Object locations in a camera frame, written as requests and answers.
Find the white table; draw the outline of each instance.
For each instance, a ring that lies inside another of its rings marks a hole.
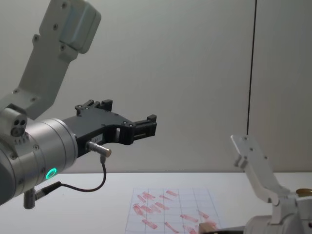
[[[312,173],[277,173],[276,176],[291,190],[312,188]],[[58,175],[43,186],[58,180],[93,188],[100,184],[102,174]],[[271,214],[271,205],[255,197],[243,173],[108,174],[106,184],[97,192],[59,188],[39,200],[32,210],[23,208],[22,195],[12,199],[0,206],[0,233],[123,234],[133,188],[140,187],[208,188],[226,226],[245,225],[252,216]]]

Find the red object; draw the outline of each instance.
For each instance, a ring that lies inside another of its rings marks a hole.
[[[143,209],[143,210],[145,210],[147,213],[153,213],[153,210],[151,209],[151,208],[148,208],[147,206],[145,206],[145,205],[143,205],[143,206],[141,206],[141,208]]]
[[[170,195],[172,195],[172,196],[179,196],[179,194],[176,194],[176,193],[174,193],[174,192],[172,192],[172,191],[170,191],[170,190],[168,190],[166,193],[167,193],[167,194],[170,194]]]
[[[138,197],[142,202],[146,203],[146,200],[144,200],[144,199],[141,197],[141,195],[138,195],[137,197]]]
[[[177,230],[175,230],[169,223],[165,222],[165,225],[170,228],[174,233],[179,233]]]
[[[189,216],[189,215],[186,215],[186,214],[181,214],[180,217],[181,217],[181,218],[184,218],[184,219],[186,219],[186,220],[192,221],[192,222],[194,222],[194,223],[197,223],[197,222],[198,222],[198,219],[197,219],[197,218],[193,218],[193,217],[191,217],[191,216]]]
[[[151,194],[149,194],[147,192],[144,192],[143,194],[144,194],[144,196],[147,196],[149,199],[154,199],[155,198],[153,195],[151,195]]]
[[[185,229],[186,231],[188,231],[190,234],[197,234],[197,232],[195,231],[194,228],[191,228],[191,227],[188,227],[188,226],[184,226],[184,225],[183,225],[183,227],[184,227],[184,229]]]
[[[155,205],[151,205],[151,209],[155,212],[161,213],[161,210],[157,208]]]
[[[138,204],[135,204],[133,206],[134,211],[136,212],[137,215],[144,216],[143,211],[140,209],[140,206]]]
[[[156,224],[154,224],[154,223],[152,223],[152,222],[150,222],[150,221],[148,221],[146,219],[142,220],[142,222],[145,223],[147,226],[149,226],[152,229],[156,229],[157,228]]]
[[[156,202],[155,205],[157,205],[158,207],[164,209],[164,210],[168,210],[169,207],[164,206],[163,204],[161,204],[160,202]]]
[[[203,218],[207,219],[209,218],[209,215],[205,214],[204,212],[202,211],[198,211],[199,215],[202,216]]]
[[[173,200],[171,200],[170,198],[168,198],[168,197],[166,197],[166,196],[163,196],[163,195],[160,195],[159,197],[160,197],[160,198],[163,198],[163,199],[166,199],[166,200],[169,200],[169,201],[173,201]]]

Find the metal cylinder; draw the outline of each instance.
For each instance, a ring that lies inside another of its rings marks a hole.
[[[105,157],[109,157],[112,154],[112,150],[105,148],[104,146],[98,145],[92,141],[88,141],[86,144],[86,148],[99,153]]]
[[[35,189],[32,188],[24,193],[24,208],[32,209],[35,207]]]
[[[272,216],[255,216],[248,221],[244,234],[301,234],[302,225],[297,215],[285,217],[278,225],[271,224]]]
[[[15,145],[0,144],[0,175],[5,177],[0,187],[10,191],[0,195],[0,205],[69,168],[77,155],[75,135],[61,120],[29,124]]]

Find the screw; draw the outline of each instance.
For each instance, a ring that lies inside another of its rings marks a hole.
[[[19,137],[20,136],[20,132],[19,132],[18,128],[13,128],[11,130],[11,136],[13,136],[13,137]]]
[[[56,31],[59,28],[59,25],[56,23],[53,25],[53,30]]]
[[[62,9],[65,9],[66,7],[67,7],[67,3],[63,2],[61,8],[62,8]]]
[[[38,41],[39,40],[39,36],[38,35],[35,35],[34,36],[34,41]]]
[[[15,154],[11,154],[10,157],[11,157],[11,159],[13,159],[13,160],[15,160],[15,159],[17,158]]]

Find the green led ring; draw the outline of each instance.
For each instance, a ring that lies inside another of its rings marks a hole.
[[[56,173],[58,172],[58,170],[56,168],[52,168],[48,171],[47,175],[45,176],[45,179],[50,179],[53,176],[56,175]]]

